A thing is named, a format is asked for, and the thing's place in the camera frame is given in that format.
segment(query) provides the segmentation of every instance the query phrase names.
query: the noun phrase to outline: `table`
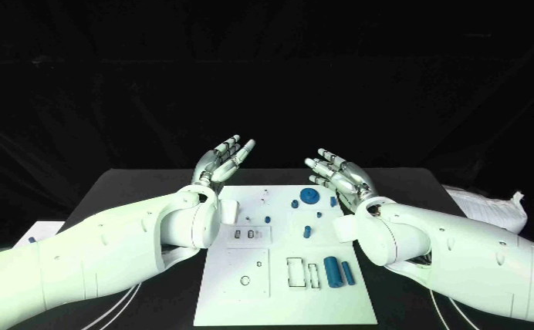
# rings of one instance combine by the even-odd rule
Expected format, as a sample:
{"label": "table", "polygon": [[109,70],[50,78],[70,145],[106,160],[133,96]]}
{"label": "table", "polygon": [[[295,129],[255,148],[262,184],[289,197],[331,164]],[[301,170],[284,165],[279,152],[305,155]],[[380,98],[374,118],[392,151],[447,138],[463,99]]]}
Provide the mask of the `table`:
{"label": "table", "polygon": [[[434,174],[421,168],[369,169],[383,196],[399,203],[464,216],[455,201],[441,186]],[[308,185],[311,169],[240,169],[229,185]],[[177,192],[191,182],[193,170],[110,170],[96,182],[79,208],[66,222],[63,231],[80,223],[92,214]],[[431,291],[409,278],[377,267],[367,259],[359,243],[354,243],[363,268],[367,290],[377,313],[379,325],[344,325],[330,328],[445,328],[431,299]],[[123,314],[107,329],[193,328],[198,293],[203,283],[207,251],[177,264],[167,272],[142,285]],[[80,301],[54,308],[30,318],[14,329],[83,329],[115,306],[125,293]],[[439,309],[451,329],[470,329],[450,299],[435,293]],[[504,318],[460,304],[476,325],[491,328],[527,329],[533,323]],[[102,326],[115,316],[95,326]],[[255,330],[260,327],[240,327]]]}

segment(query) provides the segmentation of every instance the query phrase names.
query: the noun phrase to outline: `white robotic arm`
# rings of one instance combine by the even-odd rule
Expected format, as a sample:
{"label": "white robotic arm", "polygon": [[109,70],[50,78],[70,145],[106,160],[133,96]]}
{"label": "white robotic arm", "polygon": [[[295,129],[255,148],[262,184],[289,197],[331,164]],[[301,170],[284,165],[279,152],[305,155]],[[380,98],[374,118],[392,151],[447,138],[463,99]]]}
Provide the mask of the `white robotic arm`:
{"label": "white robotic arm", "polygon": [[[47,309],[132,288],[209,248],[222,226],[219,200],[255,147],[232,137],[198,162],[175,194],[112,208],[56,237],[0,253],[0,329]],[[162,244],[177,248],[162,252]]]}
{"label": "white robotic arm", "polygon": [[372,178],[321,149],[307,159],[354,212],[336,220],[340,241],[359,240],[373,263],[497,315],[534,321],[534,243],[506,229],[379,196]]}

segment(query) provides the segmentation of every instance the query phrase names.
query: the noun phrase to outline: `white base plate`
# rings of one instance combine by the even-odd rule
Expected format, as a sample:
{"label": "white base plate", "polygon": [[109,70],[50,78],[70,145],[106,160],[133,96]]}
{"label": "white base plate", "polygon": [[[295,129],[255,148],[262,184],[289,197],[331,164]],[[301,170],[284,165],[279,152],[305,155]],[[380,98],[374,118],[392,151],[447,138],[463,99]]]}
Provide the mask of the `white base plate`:
{"label": "white base plate", "polygon": [[[331,207],[336,193],[314,185],[321,199],[308,205],[299,198],[305,187],[227,186],[223,189],[220,198],[240,201],[240,214],[234,226],[222,225],[209,249],[196,326],[377,323],[353,244],[338,242],[333,228],[333,219],[343,216],[340,204]],[[294,199],[299,200],[298,209],[291,206]],[[312,227],[310,239],[304,238],[307,225]],[[245,230],[240,243],[233,244],[229,237],[237,226]],[[271,239],[250,239],[249,243],[249,226],[271,226]],[[346,285],[328,286],[324,259],[330,256],[337,257],[341,272],[341,263],[349,262],[356,285],[349,285],[343,273]],[[289,287],[286,258],[304,259],[304,290]],[[321,289],[311,288],[310,264],[318,265]]]}

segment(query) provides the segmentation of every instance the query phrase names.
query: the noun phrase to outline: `white cable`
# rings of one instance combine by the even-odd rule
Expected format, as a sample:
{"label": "white cable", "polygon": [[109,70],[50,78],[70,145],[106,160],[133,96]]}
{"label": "white cable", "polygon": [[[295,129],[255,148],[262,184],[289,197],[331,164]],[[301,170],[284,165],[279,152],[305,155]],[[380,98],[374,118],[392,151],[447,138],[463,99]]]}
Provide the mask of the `white cable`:
{"label": "white cable", "polygon": [[105,325],[103,328],[100,328],[100,330],[105,330],[110,326],[112,322],[118,319],[119,315],[123,313],[123,310],[129,307],[129,304],[131,304],[132,300],[135,299],[135,296],[138,294],[138,290],[139,290],[141,287],[142,287],[142,284],[138,285],[138,289],[133,292],[132,298],[131,298],[129,302],[126,303],[123,309],[119,311],[119,314],[112,318],[110,322]]}
{"label": "white cable", "polygon": [[439,318],[442,319],[442,322],[444,322],[444,325],[445,325],[445,328],[448,330],[450,329],[450,326],[448,326],[448,323],[445,322],[445,319],[444,319],[444,316],[442,316],[442,312],[439,311],[439,308],[438,308],[438,304],[437,304],[437,300],[435,300],[435,292],[431,290],[431,297],[432,297],[432,302],[435,303],[435,307],[437,307],[437,311],[438,311],[438,314],[439,314]]}
{"label": "white cable", "polygon": [[454,307],[458,309],[460,314],[464,316],[465,321],[467,321],[467,322],[474,326],[474,329],[476,329],[476,330],[481,330],[481,329],[476,326],[476,324],[471,322],[471,320],[468,319],[468,316],[464,314],[463,310],[460,309],[460,306],[457,305],[457,302],[454,301],[454,299],[452,299],[452,298],[450,298],[450,300],[451,300],[451,303],[454,304]]}
{"label": "white cable", "polygon": [[118,304],[112,307],[112,309],[82,329],[82,330],[87,330],[89,328],[92,328],[92,326],[96,325],[97,322],[100,322],[100,320],[115,311],[115,309],[119,307],[119,305],[123,303],[126,297],[131,295],[132,293],[132,290],[135,289],[136,287],[133,286],[129,290],[129,292],[126,293],[125,297],[122,297],[120,301],[118,302]]}

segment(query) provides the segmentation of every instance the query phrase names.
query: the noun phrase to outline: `blue object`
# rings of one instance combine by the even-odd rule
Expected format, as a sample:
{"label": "blue object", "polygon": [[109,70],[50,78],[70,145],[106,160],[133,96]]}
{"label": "blue object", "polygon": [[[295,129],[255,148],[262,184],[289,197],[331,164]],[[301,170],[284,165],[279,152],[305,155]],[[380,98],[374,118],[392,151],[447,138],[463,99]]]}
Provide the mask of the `blue object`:
{"label": "blue object", "polygon": [[338,259],[336,257],[325,258],[325,269],[328,286],[331,288],[343,287],[343,273],[340,272]]}
{"label": "blue object", "polygon": [[315,189],[307,187],[301,191],[301,200],[307,204],[317,204],[320,202],[320,192]]}
{"label": "blue object", "polygon": [[307,226],[305,228],[304,228],[304,236],[307,237],[307,238],[310,238],[310,235],[312,234],[312,228],[311,228],[311,226]]}
{"label": "blue object", "polygon": [[347,282],[350,285],[356,285],[354,277],[351,273],[351,268],[349,267],[349,262],[343,262],[343,271],[346,272]]}

